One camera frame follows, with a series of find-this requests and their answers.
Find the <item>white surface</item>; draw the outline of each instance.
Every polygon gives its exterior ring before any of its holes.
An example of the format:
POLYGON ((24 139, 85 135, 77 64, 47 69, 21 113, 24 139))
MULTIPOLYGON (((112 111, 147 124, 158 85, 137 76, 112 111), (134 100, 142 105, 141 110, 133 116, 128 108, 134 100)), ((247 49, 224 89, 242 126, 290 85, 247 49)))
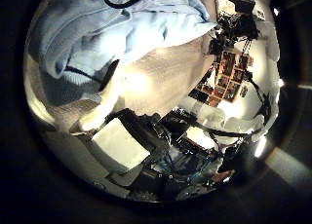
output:
POLYGON ((208 136, 206 136, 203 130, 199 128, 189 128, 187 130, 187 137, 202 146, 205 149, 211 149, 215 147, 215 142, 208 136))
POLYGON ((112 120, 95 134, 93 143, 128 169, 139 165, 150 154, 128 133, 119 119, 112 120))

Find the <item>white panel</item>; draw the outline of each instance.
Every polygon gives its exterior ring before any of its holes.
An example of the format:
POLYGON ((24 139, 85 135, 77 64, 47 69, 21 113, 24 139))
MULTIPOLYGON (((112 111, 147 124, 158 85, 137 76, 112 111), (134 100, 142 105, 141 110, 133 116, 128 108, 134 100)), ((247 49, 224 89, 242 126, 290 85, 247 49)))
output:
POLYGON ((150 153, 114 119, 93 137, 93 142, 105 154, 128 169, 139 165, 150 153))

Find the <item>wire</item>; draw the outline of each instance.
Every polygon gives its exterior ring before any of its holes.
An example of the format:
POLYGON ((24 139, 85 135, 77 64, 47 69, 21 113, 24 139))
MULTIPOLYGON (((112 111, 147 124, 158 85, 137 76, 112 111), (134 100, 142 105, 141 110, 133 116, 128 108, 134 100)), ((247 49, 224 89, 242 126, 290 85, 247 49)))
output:
POLYGON ((115 8, 115 9, 125 9, 128 7, 133 6, 133 4, 139 2, 140 0, 129 0, 126 3, 121 3, 121 4, 116 4, 111 2, 110 0, 104 0, 104 2, 111 8, 115 8))

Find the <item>black strap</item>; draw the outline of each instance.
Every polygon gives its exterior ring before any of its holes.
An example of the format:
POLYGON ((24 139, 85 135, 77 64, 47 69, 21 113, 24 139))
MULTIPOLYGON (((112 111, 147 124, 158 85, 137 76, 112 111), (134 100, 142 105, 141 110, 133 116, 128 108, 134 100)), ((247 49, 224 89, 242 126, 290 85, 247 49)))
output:
POLYGON ((98 83, 101 83, 100 79, 98 79, 96 77, 93 77, 91 75, 88 75, 86 72, 83 72, 82 70, 79 70, 79 69, 77 69, 75 67, 66 66, 65 71, 69 71, 69 72, 72 72, 72 73, 75 73, 75 74, 79 74, 79 75, 88 77, 89 79, 94 80, 94 81, 96 81, 98 83))
POLYGON ((125 9, 128 7, 133 6, 133 4, 139 2, 140 0, 129 0, 126 3, 121 3, 121 4, 116 4, 111 2, 110 0, 104 0, 104 2, 111 8, 115 8, 115 9, 125 9))

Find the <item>light blue jacket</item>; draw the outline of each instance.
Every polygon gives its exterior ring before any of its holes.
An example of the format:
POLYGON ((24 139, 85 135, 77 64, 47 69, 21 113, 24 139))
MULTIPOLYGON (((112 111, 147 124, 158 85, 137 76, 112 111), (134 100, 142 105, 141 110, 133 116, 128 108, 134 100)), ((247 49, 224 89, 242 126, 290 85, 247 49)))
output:
MULTIPOLYGON (((123 3, 128 0, 111 0, 123 3)), ((136 61, 156 48, 178 46, 215 27, 199 0, 142 0, 124 10, 103 0, 56 0, 36 21, 29 52, 43 71, 48 100, 61 105, 95 99, 108 65, 136 61)))

